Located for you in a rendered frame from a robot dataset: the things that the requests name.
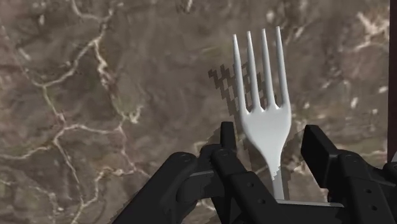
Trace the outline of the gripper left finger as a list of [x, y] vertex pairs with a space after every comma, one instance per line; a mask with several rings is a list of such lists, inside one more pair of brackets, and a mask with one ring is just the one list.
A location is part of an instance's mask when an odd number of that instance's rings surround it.
[[237, 158], [232, 122], [199, 157], [173, 153], [112, 224], [182, 224], [200, 199], [212, 199], [222, 224], [279, 224], [279, 205]]

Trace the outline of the dark maroon robot stand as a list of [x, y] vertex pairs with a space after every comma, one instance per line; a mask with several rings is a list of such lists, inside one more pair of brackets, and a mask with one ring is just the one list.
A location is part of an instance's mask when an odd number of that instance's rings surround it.
[[397, 162], [397, 0], [390, 0], [387, 161]]

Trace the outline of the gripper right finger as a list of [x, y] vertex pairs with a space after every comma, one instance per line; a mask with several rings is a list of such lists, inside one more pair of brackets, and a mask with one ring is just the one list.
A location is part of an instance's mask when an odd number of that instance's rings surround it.
[[301, 154], [328, 198], [344, 205], [351, 224], [397, 224], [397, 162], [373, 167], [338, 149], [317, 125], [305, 126]]

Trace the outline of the white plastic fork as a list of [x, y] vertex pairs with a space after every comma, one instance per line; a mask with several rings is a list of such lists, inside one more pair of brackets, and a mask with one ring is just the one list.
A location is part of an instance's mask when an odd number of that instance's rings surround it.
[[281, 172], [282, 149], [289, 135], [292, 121], [291, 104], [288, 92], [284, 51], [282, 45], [281, 28], [276, 27], [276, 53], [279, 84], [282, 104], [278, 106], [274, 97], [272, 74], [268, 52], [267, 35], [265, 29], [261, 31], [261, 57], [263, 73], [265, 77], [265, 95], [267, 107], [262, 108], [258, 90], [256, 63], [254, 58], [251, 33], [247, 32], [247, 73], [251, 84], [251, 99], [253, 107], [251, 111], [246, 108], [242, 63], [237, 36], [233, 35], [233, 62], [234, 74], [237, 86], [237, 99], [239, 102], [239, 117], [242, 129], [265, 159], [270, 177], [272, 179], [274, 198], [284, 200], [284, 188]]

